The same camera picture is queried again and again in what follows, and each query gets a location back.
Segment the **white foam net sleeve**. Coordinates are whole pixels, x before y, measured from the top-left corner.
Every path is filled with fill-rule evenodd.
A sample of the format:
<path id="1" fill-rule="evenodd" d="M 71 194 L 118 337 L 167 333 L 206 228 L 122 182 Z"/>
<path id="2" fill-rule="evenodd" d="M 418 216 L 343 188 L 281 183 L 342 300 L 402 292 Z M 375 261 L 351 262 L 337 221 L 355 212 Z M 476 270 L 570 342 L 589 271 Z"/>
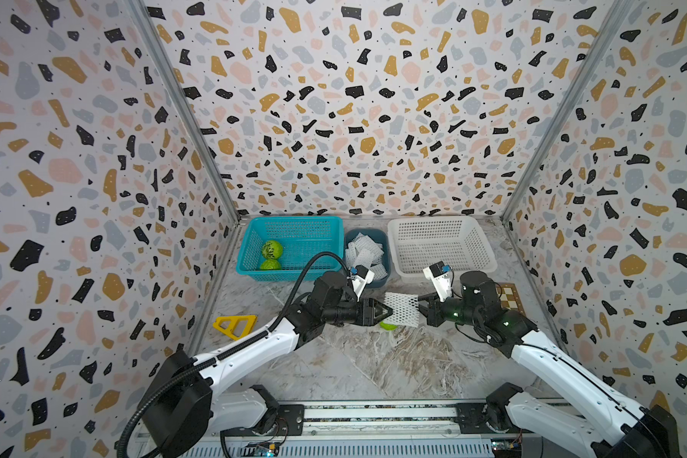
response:
<path id="1" fill-rule="evenodd" d="M 392 314 L 383 320 L 382 324 L 387 326 L 419 326 L 421 314 L 417 295 L 387 292 L 385 293 L 384 304 L 392 309 Z"/>

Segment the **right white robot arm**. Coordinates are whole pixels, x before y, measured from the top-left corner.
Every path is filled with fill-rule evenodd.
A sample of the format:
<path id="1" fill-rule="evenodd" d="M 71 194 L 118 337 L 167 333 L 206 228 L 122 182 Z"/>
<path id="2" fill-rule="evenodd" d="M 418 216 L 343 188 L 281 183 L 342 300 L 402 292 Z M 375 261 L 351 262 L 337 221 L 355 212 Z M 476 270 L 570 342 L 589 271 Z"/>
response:
<path id="1" fill-rule="evenodd" d="M 444 263 L 424 268 L 434 292 L 419 297 L 427 325 L 470 326 L 471 341 L 498 350 L 530 370 L 576 409 L 568 414 L 505 383 L 486 399 L 480 420 L 497 433 L 526 429 L 578 457 L 678 457 L 677 421 L 662 406 L 645 408 L 580 366 L 523 314 L 501 305 L 486 273 L 461 275 Z"/>

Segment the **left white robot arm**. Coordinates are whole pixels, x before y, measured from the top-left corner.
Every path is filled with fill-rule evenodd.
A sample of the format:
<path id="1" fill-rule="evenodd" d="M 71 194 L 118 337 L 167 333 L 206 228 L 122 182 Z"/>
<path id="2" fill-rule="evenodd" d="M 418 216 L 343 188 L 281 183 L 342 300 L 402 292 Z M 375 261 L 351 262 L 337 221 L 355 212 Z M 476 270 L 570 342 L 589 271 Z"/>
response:
<path id="1" fill-rule="evenodd" d="M 327 326 L 377 326 L 393 313 L 362 295 L 366 281 L 326 272 L 312 291 L 293 292 L 275 320 L 232 345 L 189 356 L 179 350 L 162 364 L 141 398 L 137 423 L 145 425 L 152 457 L 179 457 L 209 429 L 266 433 L 278 402 L 261 385 L 232 393 L 230 387 L 264 364 L 318 338 Z"/>

